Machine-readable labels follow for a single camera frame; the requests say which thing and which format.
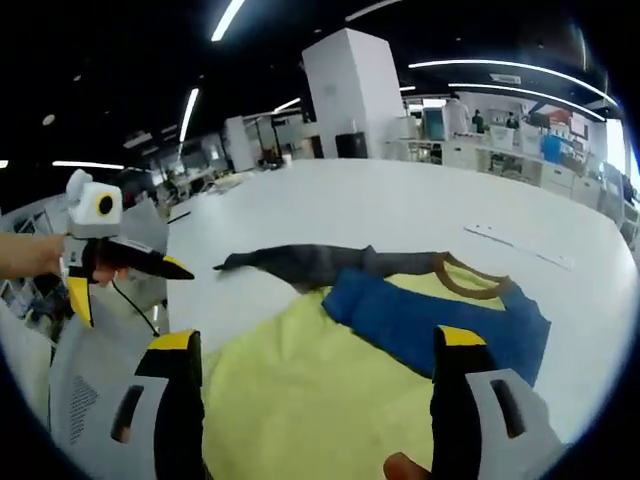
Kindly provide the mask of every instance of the white cabinet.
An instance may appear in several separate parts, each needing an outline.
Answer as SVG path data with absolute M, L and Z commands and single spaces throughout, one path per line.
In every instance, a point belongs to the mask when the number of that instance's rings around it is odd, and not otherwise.
M 545 163 L 540 175 L 540 187 L 563 197 L 571 198 L 575 176 L 575 173 L 568 168 Z
M 544 188 L 549 192 L 562 195 L 565 198 L 571 198 L 571 189 L 565 185 L 560 185 L 559 183 L 554 183 L 554 182 L 548 182 L 542 185 L 542 188 Z
M 442 144 L 442 165 L 478 171 L 478 149 L 475 145 L 444 142 Z
M 545 163 L 542 166 L 542 176 L 540 178 L 541 186 L 544 188 L 545 183 L 557 183 L 568 188 L 573 187 L 573 177 L 575 174 L 568 168 L 560 165 Z
M 576 177 L 571 190 L 571 200 L 586 205 L 594 210 L 598 209 L 600 198 L 600 183 L 591 178 Z

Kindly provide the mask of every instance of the white table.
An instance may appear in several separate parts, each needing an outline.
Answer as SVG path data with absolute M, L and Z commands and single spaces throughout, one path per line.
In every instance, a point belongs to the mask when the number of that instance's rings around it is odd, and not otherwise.
M 627 355 L 638 291 L 627 246 L 611 220 L 540 188 L 427 164 L 300 160 L 178 208 L 191 215 L 170 226 L 169 254 L 196 280 L 169 282 L 169 318 L 174 331 L 199 329 L 205 352 L 297 297 L 266 273 L 219 274 L 214 265 L 234 252 L 323 243 L 448 250 L 481 271 L 510 275 L 552 322 L 535 390 L 564 442 L 589 426 Z M 570 256 L 573 268 L 471 234 L 464 230 L 470 223 Z

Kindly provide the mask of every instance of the human hand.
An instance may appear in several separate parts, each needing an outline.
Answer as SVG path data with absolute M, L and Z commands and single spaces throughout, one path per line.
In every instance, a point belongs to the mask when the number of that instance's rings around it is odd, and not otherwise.
M 64 235 L 47 235 L 44 237 L 32 235 L 16 235 L 11 242 L 15 248 L 9 249 L 11 255 L 10 277 L 37 277 L 53 273 L 60 275 L 60 258 L 64 253 Z M 125 278 L 127 269 L 116 269 L 109 265 L 96 262 L 93 279 L 105 286 L 116 276 Z
M 430 480 L 431 474 L 404 453 L 394 453 L 382 467 L 387 480 Z

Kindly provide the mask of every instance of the wall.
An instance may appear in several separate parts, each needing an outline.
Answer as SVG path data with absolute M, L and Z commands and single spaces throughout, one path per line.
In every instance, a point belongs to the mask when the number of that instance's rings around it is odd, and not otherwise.
M 225 131 L 229 144 L 228 153 L 231 155 L 236 172 L 243 172 L 254 168 L 255 161 L 242 117 L 227 119 L 225 121 Z
M 43 198 L 36 202 L 25 205 L 21 208 L 13 210 L 0 217 L 0 231 L 13 232 L 13 224 L 18 220 L 24 220 L 42 211 L 47 212 L 51 227 L 54 232 L 63 233 L 67 229 L 67 202 L 66 194 L 60 194 L 53 197 Z M 49 225 L 44 216 L 38 219 L 36 225 L 39 231 L 48 232 Z
M 224 150 L 222 149 L 220 135 L 217 133 L 207 135 L 202 139 L 201 145 L 204 154 L 207 156 L 209 165 L 219 172 L 229 168 L 224 156 Z
M 336 158 L 336 135 L 365 129 L 366 111 L 348 30 L 302 52 L 326 158 Z
M 389 42 L 347 30 L 364 99 L 369 157 L 384 158 L 385 141 L 393 138 L 394 121 L 405 116 Z
M 305 127 L 301 114 L 291 115 L 286 117 L 287 124 L 276 127 L 278 131 L 278 140 L 280 146 L 283 147 L 287 144 L 299 146 L 302 139 L 305 138 Z M 260 141 L 258 139 L 258 132 L 256 131 L 256 123 L 260 128 L 260 138 L 262 139 L 262 147 L 269 150 L 276 145 L 276 137 L 271 128 L 271 117 L 261 117 L 257 120 L 251 120 L 246 124 L 245 130 L 247 137 L 251 144 L 251 151 L 254 159 L 261 158 L 262 152 L 260 147 Z

